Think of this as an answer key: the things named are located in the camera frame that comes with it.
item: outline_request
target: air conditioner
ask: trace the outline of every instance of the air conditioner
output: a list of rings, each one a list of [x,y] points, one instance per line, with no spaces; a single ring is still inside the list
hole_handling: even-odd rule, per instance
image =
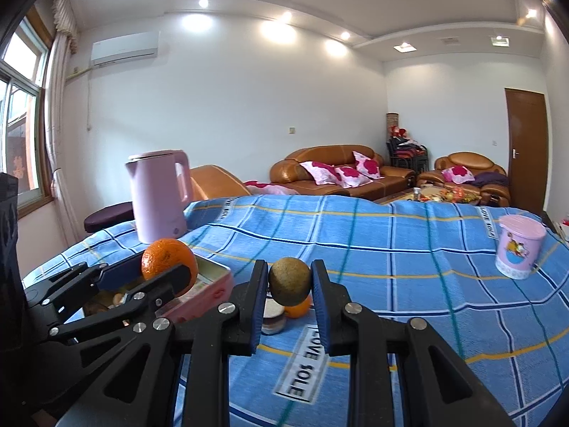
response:
[[[159,32],[133,33],[93,43],[91,65],[93,67],[158,55]]]

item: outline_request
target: square ceiling light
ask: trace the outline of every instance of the square ceiling light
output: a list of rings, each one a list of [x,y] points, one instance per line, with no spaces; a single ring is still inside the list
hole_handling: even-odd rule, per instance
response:
[[[397,45],[396,47],[393,47],[393,48],[395,48],[397,51],[399,51],[399,53],[409,53],[411,51],[417,51],[417,48],[410,45],[406,41],[400,45]]]
[[[490,39],[495,47],[508,48],[510,46],[510,39],[507,37],[498,35],[497,37],[490,37]]]

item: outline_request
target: window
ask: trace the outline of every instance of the window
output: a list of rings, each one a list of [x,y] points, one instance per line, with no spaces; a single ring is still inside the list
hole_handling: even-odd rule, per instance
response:
[[[45,197],[38,138],[47,54],[24,19],[0,56],[0,167],[18,178],[18,209]]]

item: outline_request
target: kettle handle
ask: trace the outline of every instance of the kettle handle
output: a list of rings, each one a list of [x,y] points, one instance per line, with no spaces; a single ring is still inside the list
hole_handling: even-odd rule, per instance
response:
[[[190,178],[190,163],[184,151],[174,151],[174,162],[181,165],[181,185],[184,197],[181,200],[185,209],[193,200],[192,180]]]

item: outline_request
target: window frame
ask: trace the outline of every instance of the window frame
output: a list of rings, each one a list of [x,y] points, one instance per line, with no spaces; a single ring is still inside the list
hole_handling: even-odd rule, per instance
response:
[[[12,88],[16,87],[35,97],[35,107],[33,108],[32,117],[33,127],[30,127],[30,130],[33,134],[34,152],[32,158],[33,164],[35,165],[35,177],[37,178],[38,188],[30,189],[18,195],[18,219],[53,200],[50,193],[52,177],[49,171],[45,133],[43,131],[43,108],[45,99],[45,89],[43,85],[47,78],[47,63],[52,40],[46,37],[46,34],[49,34],[49,32],[43,25],[41,19],[39,19],[35,8],[32,7],[32,9],[33,11],[28,13],[29,17],[26,16],[22,20],[15,33],[35,54],[38,54],[33,79],[26,78],[2,59],[8,49],[8,45],[0,56],[0,80],[7,84],[5,99],[2,103],[2,107],[0,107],[0,149],[2,150],[2,152],[0,152],[0,162],[4,169],[7,168],[5,153],[7,130],[9,126],[13,125],[13,123],[8,124]]]

